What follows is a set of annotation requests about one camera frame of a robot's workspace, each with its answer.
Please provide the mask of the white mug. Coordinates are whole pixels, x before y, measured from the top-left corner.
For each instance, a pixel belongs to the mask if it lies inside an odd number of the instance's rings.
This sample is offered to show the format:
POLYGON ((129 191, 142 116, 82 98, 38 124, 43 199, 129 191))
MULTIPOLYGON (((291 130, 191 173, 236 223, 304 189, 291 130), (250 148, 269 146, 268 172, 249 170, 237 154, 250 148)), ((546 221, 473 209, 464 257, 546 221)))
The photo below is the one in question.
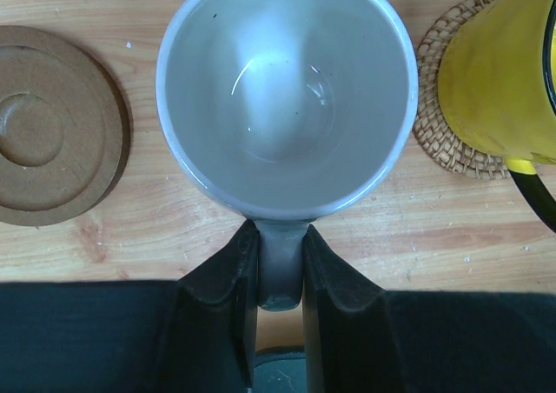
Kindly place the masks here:
POLYGON ((186 0, 156 64, 163 135, 207 196, 261 235, 257 302, 301 300, 301 242, 394 167, 418 104, 388 0, 186 0))

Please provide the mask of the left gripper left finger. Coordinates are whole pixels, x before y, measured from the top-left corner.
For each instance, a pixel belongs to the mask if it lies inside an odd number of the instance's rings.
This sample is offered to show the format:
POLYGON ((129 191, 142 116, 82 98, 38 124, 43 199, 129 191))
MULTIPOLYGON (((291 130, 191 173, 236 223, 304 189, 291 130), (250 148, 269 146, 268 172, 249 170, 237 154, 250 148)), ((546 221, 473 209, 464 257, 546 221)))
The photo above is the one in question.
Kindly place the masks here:
POLYGON ((180 281, 177 326, 186 389, 253 384, 259 234, 246 221, 229 242, 180 281))

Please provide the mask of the woven rattan coaster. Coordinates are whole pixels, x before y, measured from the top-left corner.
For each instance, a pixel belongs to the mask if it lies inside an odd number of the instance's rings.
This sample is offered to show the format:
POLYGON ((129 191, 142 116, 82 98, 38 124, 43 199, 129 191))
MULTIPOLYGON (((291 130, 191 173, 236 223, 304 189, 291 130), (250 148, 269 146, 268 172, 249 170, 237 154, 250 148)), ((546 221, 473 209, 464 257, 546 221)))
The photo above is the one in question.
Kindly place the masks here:
POLYGON ((464 0, 440 16, 416 47, 419 103, 413 133, 421 148, 443 169, 466 177, 510 177, 504 160, 461 141, 447 124, 438 98, 441 59, 458 29, 495 0, 464 0))

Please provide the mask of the yellow mug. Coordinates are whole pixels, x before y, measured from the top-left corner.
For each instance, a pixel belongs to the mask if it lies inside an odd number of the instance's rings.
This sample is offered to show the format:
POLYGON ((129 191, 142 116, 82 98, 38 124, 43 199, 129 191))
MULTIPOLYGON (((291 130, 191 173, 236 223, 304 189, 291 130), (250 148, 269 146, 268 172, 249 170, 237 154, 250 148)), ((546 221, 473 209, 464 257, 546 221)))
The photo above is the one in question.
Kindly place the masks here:
POLYGON ((454 134, 502 157, 538 218, 555 227, 555 199, 536 164, 555 162, 555 0, 495 0, 444 52, 440 108, 454 134))

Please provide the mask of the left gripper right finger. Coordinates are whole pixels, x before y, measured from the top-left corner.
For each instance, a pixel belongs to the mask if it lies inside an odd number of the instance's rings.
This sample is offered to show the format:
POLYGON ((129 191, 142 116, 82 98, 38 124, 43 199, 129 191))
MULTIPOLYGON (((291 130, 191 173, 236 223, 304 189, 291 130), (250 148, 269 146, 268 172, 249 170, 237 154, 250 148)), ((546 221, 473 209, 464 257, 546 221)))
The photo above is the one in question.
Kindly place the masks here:
POLYGON ((369 392, 386 350, 384 290, 336 255, 314 226, 302 245, 303 330, 311 392, 369 392))

